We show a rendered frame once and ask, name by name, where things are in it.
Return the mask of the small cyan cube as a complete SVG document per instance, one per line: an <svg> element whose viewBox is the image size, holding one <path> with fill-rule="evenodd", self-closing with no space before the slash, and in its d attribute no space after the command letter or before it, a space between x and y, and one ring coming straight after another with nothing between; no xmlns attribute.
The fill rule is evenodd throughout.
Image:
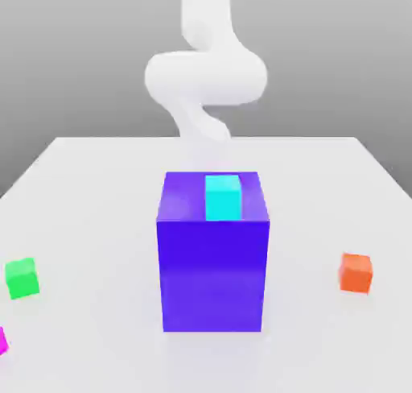
<svg viewBox="0 0 412 393"><path fill-rule="evenodd" d="M242 190L238 175L205 176L205 217L207 221L241 220Z"/></svg>

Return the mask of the small orange cube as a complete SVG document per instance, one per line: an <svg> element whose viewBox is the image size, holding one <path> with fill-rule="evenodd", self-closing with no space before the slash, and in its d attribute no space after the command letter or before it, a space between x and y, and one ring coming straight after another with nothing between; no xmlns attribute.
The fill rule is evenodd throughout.
<svg viewBox="0 0 412 393"><path fill-rule="evenodd" d="M368 255L343 253L339 269L340 289L369 294L373 265Z"/></svg>

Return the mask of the small green cube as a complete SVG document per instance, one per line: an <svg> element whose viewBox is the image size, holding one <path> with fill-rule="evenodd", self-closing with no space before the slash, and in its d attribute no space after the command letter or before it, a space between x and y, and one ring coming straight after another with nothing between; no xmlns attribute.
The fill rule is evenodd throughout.
<svg viewBox="0 0 412 393"><path fill-rule="evenodd" d="M8 262L5 265L5 275L12 300L39 294L39 281L33 258Z"/></svg>

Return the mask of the large purple box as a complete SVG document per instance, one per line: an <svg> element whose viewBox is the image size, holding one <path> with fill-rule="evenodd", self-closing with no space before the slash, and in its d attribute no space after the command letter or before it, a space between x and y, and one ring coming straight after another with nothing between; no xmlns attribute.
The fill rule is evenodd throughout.
<svg viewBox="0 0 412 393"><path fill-rule="evenodd" d="M166 332L259 332L270 218L256 172L238 173L239 221L205 217L204 172L167 172L156 219Z"/></svg>

